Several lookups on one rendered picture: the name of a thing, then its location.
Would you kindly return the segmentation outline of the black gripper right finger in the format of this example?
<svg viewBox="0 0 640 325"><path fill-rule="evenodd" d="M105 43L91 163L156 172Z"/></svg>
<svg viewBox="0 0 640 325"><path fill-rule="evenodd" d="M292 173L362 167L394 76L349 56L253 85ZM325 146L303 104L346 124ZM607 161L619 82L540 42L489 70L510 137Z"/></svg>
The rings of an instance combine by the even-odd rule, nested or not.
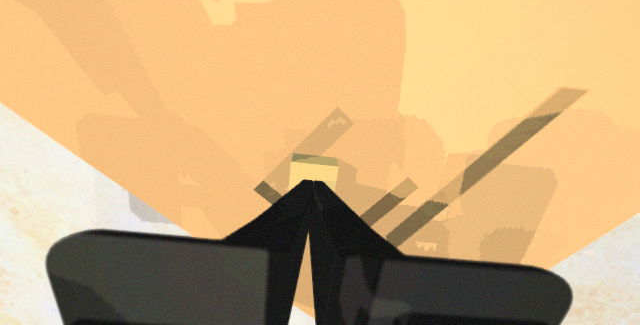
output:
<svg viewBox="0 0 640 325"><path fill-rule="evenodd" d="M404 312L561 325L569 283L539 266L405 255L323 181L309 222L315 325L392 325Z"/></svg>

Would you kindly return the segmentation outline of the pale yellow block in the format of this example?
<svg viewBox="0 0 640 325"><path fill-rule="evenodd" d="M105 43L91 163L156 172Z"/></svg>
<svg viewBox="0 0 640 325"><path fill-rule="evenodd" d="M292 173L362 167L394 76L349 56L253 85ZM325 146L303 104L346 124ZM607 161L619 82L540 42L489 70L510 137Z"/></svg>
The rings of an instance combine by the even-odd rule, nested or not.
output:
<svg viewBox="0 0 640 325"><path fill-rule="evenodd" d="M338 161L335 157L293 153L290 168L289 191L303 179L323 181L335 192Z"/></svg>

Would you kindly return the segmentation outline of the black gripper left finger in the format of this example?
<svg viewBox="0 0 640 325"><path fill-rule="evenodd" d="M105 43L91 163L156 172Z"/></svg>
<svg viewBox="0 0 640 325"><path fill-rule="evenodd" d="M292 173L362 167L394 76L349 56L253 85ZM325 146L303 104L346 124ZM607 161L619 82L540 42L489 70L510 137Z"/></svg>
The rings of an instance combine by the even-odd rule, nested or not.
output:
<svg viewBox="0 0 640 325"><path fill-rule="evenodd" d="M46 271L63 325L288 325L313 181L223 239L86 229L56 241Z"/></svg>

